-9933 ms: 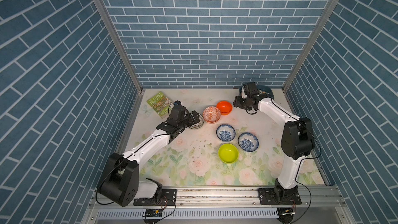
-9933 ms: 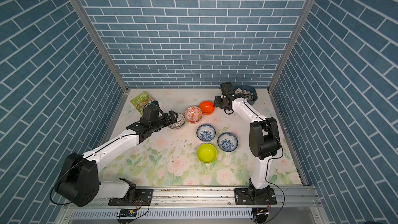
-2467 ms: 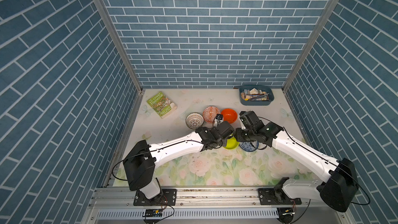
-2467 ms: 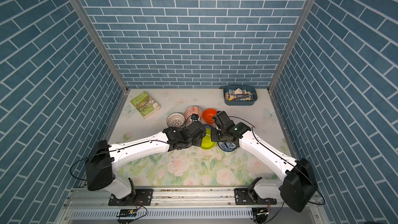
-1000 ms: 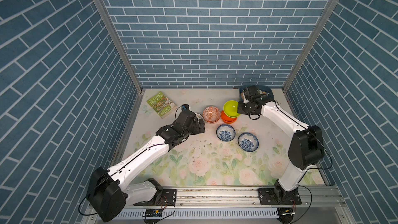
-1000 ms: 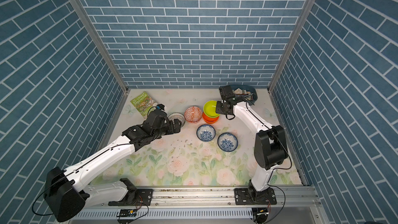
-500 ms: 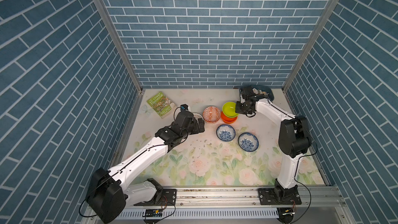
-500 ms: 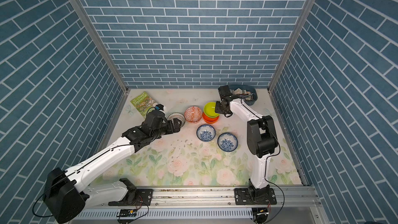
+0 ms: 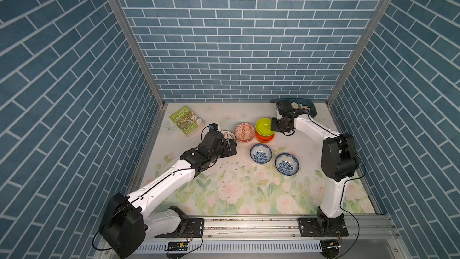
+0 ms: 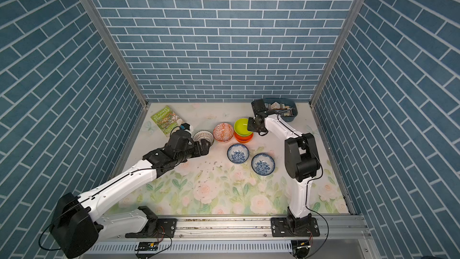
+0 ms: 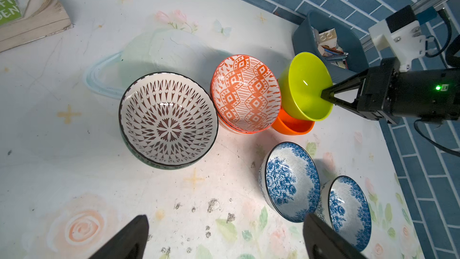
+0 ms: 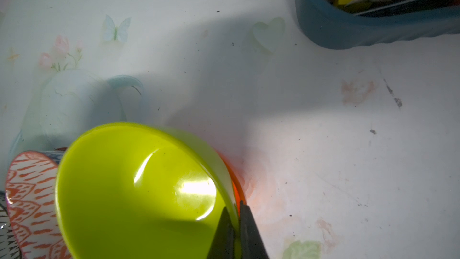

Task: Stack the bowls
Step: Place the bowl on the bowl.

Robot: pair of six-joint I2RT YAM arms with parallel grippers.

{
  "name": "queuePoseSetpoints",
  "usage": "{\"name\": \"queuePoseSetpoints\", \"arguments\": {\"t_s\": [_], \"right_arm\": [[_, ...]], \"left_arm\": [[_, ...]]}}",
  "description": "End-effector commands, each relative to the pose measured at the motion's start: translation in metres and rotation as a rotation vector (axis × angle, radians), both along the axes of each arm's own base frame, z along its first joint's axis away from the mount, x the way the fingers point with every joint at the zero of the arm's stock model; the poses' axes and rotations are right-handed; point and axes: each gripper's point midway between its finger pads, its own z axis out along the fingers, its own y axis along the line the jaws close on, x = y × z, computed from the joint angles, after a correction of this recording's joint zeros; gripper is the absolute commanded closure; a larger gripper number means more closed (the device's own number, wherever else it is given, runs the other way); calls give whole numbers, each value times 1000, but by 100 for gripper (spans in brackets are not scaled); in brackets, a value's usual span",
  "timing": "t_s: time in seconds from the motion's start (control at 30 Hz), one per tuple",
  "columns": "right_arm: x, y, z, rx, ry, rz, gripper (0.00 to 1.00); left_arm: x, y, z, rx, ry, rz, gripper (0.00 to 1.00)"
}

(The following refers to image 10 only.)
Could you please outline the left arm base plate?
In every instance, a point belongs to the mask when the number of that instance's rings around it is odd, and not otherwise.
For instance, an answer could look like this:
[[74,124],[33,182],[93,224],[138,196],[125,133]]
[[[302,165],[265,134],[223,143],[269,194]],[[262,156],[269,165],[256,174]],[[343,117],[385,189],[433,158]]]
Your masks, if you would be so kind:
[[159,218],[156,220],[149,220],[146,226],[138,233],[127,233],[126,238],[156,238],[156,237],[170,237],[173,238],[176,231],[177,219],[176,218]]

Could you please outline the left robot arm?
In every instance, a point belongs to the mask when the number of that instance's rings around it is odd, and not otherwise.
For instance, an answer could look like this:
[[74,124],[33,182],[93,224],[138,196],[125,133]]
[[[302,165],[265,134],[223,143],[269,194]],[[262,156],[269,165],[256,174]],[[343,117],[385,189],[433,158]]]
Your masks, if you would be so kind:
[[97,242],[125,235],[156,236],[157,215],[147,206],[113,217],[105,213],[136,189],[148,184],[190,158],[206,156],[213,140],[195,141],[188,130],[178,129],[165,146],[154,149],[125,172],[78,196],[68,193],[57,202],[49,231],[69,259],[90,250]]

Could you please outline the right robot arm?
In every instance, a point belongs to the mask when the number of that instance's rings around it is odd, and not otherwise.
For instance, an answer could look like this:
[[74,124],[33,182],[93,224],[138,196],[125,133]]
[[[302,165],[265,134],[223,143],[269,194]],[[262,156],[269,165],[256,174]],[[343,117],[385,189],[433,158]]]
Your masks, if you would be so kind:
[[285,169],[295,180],[287,220],[292,228],[305,226],[311,218],[311,184],[322,167],[315,137],[291,127],[276,111],[268,109],[262,99],[252,101],[251,107],[254,116],[249,118],[247,129],[260,134],[273,133],[284,143]]

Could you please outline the plain orange bowl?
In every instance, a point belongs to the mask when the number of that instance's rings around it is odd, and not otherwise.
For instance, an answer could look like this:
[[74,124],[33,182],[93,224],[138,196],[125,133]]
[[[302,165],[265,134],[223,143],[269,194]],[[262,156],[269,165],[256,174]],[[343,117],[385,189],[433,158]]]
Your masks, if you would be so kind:
[[248,136],[240,136],[239,134],[235,133],[234,137],[240,143],[248,143],[253,139],[253,134],[250,134]]

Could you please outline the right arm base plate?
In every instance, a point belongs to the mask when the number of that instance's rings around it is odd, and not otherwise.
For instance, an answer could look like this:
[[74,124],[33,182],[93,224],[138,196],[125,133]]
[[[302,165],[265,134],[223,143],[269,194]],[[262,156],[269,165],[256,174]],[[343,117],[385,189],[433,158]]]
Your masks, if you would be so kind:
[[320,231],[316,218],[273,217],[270,219],[273,237],[319,237]]

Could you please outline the red geometric pattern bowl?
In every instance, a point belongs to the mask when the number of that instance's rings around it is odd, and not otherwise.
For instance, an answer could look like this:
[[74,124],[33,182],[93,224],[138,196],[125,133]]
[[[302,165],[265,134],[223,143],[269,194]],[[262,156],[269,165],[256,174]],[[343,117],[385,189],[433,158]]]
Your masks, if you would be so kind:
[[234,136],[234,129],[231,124],[223,122],[217,124],[213,130],[213,137],[219,143],[229,142]]

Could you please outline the dark red lattice bowl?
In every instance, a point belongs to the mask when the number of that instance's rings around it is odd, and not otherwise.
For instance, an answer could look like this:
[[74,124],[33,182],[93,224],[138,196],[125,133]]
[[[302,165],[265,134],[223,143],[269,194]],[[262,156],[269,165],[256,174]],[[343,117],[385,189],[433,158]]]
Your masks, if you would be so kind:
[[200,142],[201,140],[206,140],[207,142],[209,142],[209,145],[211,146],[214,143],[214,136],[213,133],[206,130],[202,130],[195,133],[195,135],[193,136],[193,140],[197,142]]

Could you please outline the lime green bowl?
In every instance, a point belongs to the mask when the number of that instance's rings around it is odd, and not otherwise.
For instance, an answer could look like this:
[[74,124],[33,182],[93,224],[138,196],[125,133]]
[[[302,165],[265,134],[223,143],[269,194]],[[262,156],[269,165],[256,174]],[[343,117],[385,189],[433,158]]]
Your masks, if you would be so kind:
[[234,131],[241,137],[248,137],[253,134],[252,131],[249,131],[248,124],[248,118],[240,118],[234,124]]

